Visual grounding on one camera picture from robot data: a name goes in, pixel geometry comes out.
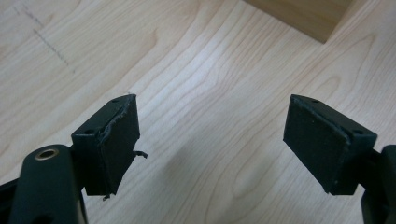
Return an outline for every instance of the wood grain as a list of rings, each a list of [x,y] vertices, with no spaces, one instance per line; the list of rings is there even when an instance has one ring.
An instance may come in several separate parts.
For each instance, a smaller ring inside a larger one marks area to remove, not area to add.
[[[352,3],[352,0],[246,1],[323,43]]]
[[[356,0],[322,45],[237,0],[0,3],[0,184],[105,102],[137,94],[142,137],[91,223],[362,223],[282,142],[292,93],[396,133],[396,1]]]

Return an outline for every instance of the black mount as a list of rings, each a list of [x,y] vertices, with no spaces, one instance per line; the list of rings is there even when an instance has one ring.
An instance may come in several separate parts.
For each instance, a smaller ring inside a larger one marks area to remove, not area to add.
[[[396,146],[373,149],[377,135],[322,102],[292,95],[284,141],[332,195],[361,184],[364,223],[396,223]]]
[[[87,223],[81,190],[116,194],[140,137],[136,96],[113,99],[73,134],[73,146],[29,154],[19,179],[0,186],[0,223]]]

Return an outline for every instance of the pencil mark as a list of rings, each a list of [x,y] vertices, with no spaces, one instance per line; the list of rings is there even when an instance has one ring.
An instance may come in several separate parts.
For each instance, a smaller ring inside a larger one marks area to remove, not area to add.
[[[38,25],[40,25],[41,27],[44,27],[43,22],[41,22],[30,10],[29,7],[26,6],[25,4],[23,4],[23,8],[24,8],[24,13],[26,14],[26,16],[28,16],[32,21],[34,21],[35,23],[37,23]]]
[[[18,16],[21,15],[21,13],[18,11],[18,9],[16,7],[12,7],[12,8],[14,8],[14,11],[17,13]]]
[[[9,149],[9,144],[3,150],[0,150],[0,157]]]
[[[50,42],[47,41],[46,38],[44,38],[44,36],[42,36],[37,30],[33,30],[35,32],[35,34],[40,37],[41,41],[43,41],[43,43],[52,51],[56,54],[56,56],[58,56],[58,58],[64,62],[67,66],[69,66],[69,62],[64,58],[64,56],[61,54],[61,52],[59,52],[59,50],[57,50],[55,47],[53,47]]]

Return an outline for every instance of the wooden block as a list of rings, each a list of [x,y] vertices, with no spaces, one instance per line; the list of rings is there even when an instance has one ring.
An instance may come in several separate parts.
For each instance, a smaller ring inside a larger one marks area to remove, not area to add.
[[[246,0],[325,43],[352,0]]]

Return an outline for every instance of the wooden table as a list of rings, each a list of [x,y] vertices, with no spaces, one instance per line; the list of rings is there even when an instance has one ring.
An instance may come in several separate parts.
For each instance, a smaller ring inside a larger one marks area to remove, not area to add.
[[[282,141],[292,93],[396,143],[396,1],[356,0],[325,45],[239,0],[0,3],[0,184],[108,100],[141,139],[91,223],[362,223]]]

